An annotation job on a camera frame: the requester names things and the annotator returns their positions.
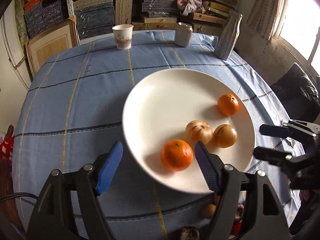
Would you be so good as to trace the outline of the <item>yellow passion fruit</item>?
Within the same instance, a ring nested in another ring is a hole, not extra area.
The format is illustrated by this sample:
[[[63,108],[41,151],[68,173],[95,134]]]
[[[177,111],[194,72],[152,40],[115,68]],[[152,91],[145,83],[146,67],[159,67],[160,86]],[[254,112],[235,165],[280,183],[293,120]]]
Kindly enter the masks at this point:
[[[217,126],[213,133],[214,145],[219,148],[228,148],[233,146],[237,138],[237,131],[230,124],[221,124]]]
[[[208,144],[213,137],[213,130],[211,126],[202,120],[193,120],[185,127],[187,137],[193,141],[201,141],[205,145]]]

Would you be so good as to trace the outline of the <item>large orange tangerine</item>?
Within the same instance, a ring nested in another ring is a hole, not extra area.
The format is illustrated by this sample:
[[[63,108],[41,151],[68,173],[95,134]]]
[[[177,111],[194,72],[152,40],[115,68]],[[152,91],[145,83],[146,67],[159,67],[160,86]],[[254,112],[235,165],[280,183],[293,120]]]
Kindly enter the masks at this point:
[[[164,168],[172,172],[187,169],[193,161],[194,153],[191,146],[180,139],[166,142],[160,150],[160,160]]]

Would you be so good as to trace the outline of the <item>small tan longan fruit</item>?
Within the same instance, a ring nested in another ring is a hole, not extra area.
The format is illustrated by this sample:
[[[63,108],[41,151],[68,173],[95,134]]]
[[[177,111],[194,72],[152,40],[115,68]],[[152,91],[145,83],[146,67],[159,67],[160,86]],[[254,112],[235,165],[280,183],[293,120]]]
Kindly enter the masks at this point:
[[[201,216],[205,219],[212,219],[216,210],[216,205],[208,204],[201,209]]]

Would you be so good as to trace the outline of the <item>small orange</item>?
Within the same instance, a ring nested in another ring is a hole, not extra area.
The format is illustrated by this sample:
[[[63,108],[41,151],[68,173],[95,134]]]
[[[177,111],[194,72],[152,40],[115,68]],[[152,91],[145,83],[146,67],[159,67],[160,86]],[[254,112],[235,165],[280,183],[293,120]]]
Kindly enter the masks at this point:
[[[225,116],[234,115],[239,109],[239,103],[233,94],[223,94],[217,101],[217,107]]]

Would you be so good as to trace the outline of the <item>white ceramic plate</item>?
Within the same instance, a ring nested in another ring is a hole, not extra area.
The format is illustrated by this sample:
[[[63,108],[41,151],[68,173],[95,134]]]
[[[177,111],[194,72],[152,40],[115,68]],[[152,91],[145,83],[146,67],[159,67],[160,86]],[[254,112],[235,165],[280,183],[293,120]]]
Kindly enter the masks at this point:
[[[217,107],[231,89],[218,79],[190,69],[166,69],[143,78],[129,93],[123,108],[123,132],[137,164],[155,181],[171,189],[208,194],[197,161],[183,171],[161,163],[162,146],[180,139],[194,146],[207,139],[207,150],[223,163],[246,171],[253,158],[255,129],[243,103],[230,116]]]

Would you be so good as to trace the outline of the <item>blue checked tablecloth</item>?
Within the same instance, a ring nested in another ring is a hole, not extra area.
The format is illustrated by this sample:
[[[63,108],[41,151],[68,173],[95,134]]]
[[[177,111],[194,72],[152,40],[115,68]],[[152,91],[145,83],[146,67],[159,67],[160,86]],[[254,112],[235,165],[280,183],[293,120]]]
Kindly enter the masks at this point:
[[[73,172],[123,141],[125,99],[147,75],[188,68],[209,74],[238,94],[255,128],[288,118],[269,85],[238,53],[227,61],[213,53],[217,39],[195,34],[190,46],[174,44],[171,31],[133,36],[130,50],[103,38],[47,60],[36,74],[16,127],[13,184],[16,192],[39,194],[50,172]],[[202,228],[201,209],[211,198],[171,190],[152,180],[128,149],[99,198],[117,239],[165,239],[175,230]]]

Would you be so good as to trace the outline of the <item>silver ribbed bottle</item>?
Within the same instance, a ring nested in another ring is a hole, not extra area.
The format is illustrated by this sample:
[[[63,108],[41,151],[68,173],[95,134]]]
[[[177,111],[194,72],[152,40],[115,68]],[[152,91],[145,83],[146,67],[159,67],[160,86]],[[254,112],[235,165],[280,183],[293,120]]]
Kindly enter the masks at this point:
[[[231,55],[240,34],[241,20],[242,14],[234,10],[229,12],[229,16],[223,25],[222,34],[220,35],[214,50],[214,53],[218,58],[227,60]]]

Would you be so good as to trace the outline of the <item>bright window with curtain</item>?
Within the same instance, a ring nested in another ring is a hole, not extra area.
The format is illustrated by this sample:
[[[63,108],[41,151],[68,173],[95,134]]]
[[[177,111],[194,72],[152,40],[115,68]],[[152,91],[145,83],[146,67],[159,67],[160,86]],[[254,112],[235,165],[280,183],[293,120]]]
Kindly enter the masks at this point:
[[[319,73],[319,0],[255,0],[247,25],[268,42],[280,38]]]

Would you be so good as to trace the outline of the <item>white paper cup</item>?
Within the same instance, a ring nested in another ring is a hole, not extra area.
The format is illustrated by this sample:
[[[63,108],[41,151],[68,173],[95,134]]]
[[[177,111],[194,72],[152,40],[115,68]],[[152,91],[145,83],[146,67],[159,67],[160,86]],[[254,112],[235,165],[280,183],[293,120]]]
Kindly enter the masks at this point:
[[[120,24],[112,28],[117,49],[128,50],[132,44],[132,24]]]

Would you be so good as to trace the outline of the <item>framed wooden panel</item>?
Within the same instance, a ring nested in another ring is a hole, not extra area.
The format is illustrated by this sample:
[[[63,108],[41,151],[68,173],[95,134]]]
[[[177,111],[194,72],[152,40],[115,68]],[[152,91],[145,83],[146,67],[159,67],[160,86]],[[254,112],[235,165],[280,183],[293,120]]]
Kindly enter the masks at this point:
[[[79,45],[76,16],[63,20],[25,43],[32,77],[52,56]]]

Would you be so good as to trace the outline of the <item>white drink can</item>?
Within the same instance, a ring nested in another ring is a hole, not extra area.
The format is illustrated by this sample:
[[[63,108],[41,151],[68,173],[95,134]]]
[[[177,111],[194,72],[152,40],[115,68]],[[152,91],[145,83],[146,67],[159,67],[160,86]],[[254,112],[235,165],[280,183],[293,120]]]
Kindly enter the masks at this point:
[[[181,47],[189,46],[191,42],[192,34],[193,34],[193,28],[191,24],[179,22],[176,25],[176,30],[175,30],[175,39],[174,39],[175,44]]]

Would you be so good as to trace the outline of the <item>metal storage shelf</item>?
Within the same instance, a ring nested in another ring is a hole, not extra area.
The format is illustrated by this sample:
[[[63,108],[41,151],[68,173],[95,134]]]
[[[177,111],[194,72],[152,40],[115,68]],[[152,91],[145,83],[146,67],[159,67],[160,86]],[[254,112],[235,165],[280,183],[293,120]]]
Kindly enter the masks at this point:
[[[21,38],[33,38],[74,15],[82,40],[109,34],[120,24],[132,24],[135,30],[161,30],[185,22],[196,33],[217,35],[238,0],[206,1],[205,13],[188,16],[180,14],[176,0],[15,0],[15,8]]]

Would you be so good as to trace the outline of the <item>pink crumpled cloth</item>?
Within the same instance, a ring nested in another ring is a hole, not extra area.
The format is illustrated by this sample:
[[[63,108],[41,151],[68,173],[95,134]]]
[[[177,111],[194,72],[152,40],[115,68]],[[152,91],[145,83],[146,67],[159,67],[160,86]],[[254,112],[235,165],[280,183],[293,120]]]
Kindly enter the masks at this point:
[[[208,3],[206,0],[176,0],[177,8],[182,16],[195,12],[205,13]]]

